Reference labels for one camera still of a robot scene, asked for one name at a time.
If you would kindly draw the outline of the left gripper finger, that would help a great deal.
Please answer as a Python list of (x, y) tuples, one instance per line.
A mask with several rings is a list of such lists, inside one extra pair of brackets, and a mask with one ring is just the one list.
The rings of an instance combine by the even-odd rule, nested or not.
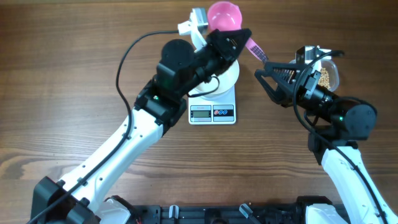
[(193, 45), (197, 50), (202, 49), (206, 45), (203, 34), (207, 32), (208, 21), (206, 15), (190, 14), (190, 37)]
[(228, 31), (216, 29), (207, 35), (206, 43), (224, 59), (237, 59), (251, 35), (250, 29)]

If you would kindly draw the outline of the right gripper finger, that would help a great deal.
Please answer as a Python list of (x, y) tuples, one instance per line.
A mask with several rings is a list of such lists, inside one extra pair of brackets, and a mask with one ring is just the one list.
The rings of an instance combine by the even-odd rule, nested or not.
[(265, 89), (271, 89), (270, 84), (264, 79), (271, 77), (278, 87), (293, 89), (305, 68), (307, 68), (305, 63), (266, 62), (264, 65), (265, 74), (262, 76), (262, 86)]
[[(256, 72), (254, 74), (254, 76), (257, 78), (257, 80), (259, 81), (261, 86), (262, 86), (263, 74), (265, 74), (265, 70), (256, 70)], [(293, 89), (285, 89), (285, 88), (278, 87), (276, 82), (271, 77), (266, 77), (264, 79), (268, 84), (270, 84), (271, 89), (265, 89), (263, 86), (262, 87), (266, 91), (269, 98), (274, 103), (276, 103), (277, 105), (281, 105), (284, 108), (288, 108), (293, 105), (293, 103), (292, 103)]]

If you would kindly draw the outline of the pink plastic measuring scoop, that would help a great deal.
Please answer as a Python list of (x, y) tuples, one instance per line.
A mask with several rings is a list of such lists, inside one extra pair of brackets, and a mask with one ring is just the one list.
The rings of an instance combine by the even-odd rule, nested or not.
[[(239, 30), (243, 23), (239, 6), (229, 1), (218, 1), (212, 4), (208, 9), (207, 19), (211, 30)], [(268, 56), (252, 38), (246, 42), (246, 48), (262, 63), (268, 61)]]

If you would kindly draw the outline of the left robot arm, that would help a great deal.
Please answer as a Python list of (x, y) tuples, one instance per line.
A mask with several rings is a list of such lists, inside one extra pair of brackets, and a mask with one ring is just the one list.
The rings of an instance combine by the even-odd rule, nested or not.
[(155, 75), (127, 105), (117, 131), (85, 162), (54, 181), (34, 188), (31, 223), (137, 223), (121, 202), (106, 198), (132, 162), (173, 127), (187, 109), (187, 97), (203, 82), (217, 79), (238, 59), (249, 29), (214, 30), (195, 50), (186, 40), (167, 42)]

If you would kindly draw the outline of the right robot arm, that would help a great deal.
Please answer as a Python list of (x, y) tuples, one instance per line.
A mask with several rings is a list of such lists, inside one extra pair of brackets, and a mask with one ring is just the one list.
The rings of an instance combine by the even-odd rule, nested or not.
[(311, 64), (267, 62), (254, 76), (274, 103), (293, 108), (308, 131), (308, 149), (335, 185), (349, 222), (397, 223), (358, 147), (376, 124), (375, 107), (319, 85), (321, 73)]

